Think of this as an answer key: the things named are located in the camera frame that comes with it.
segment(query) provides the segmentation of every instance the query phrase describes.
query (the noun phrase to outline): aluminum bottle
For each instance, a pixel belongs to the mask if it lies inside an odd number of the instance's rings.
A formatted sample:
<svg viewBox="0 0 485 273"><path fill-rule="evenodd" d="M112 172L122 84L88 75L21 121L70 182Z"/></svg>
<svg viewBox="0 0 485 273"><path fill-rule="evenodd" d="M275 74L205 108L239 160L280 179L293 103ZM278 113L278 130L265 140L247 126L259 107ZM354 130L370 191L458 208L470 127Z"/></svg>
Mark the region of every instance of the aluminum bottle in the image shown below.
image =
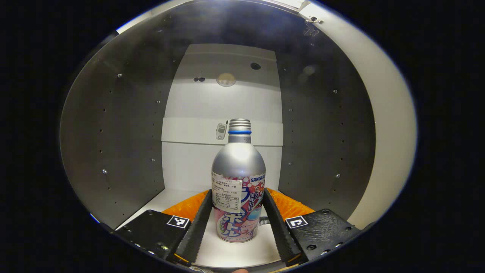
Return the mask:
<svg viewBox="0 0 485 273"><path fill-rule="evenodd" d="M266 166L251 144L251 122L232 119L228 143L212 163L212 204L217 235L229 242L254 238L259 225Z"/></svg>

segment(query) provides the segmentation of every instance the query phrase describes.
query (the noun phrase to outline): black plastic mount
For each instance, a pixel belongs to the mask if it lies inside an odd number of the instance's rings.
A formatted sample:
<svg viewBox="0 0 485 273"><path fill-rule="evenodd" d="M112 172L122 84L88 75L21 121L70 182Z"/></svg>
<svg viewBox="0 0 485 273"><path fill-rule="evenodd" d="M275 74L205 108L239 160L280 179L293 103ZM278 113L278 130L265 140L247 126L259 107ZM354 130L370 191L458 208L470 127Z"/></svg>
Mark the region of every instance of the black plastic mount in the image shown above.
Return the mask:
<svg viewBox="0 0 485 273"><path fill-rule="evenodd" d="M282 219L268 189L264 192L262 204L268 214L279 256L286 266L325 255L361 233L330 209ZM197 258L211 209L212 190L209 190L194 222L147 210L110 233L159 258L190 266Z"/></svg>

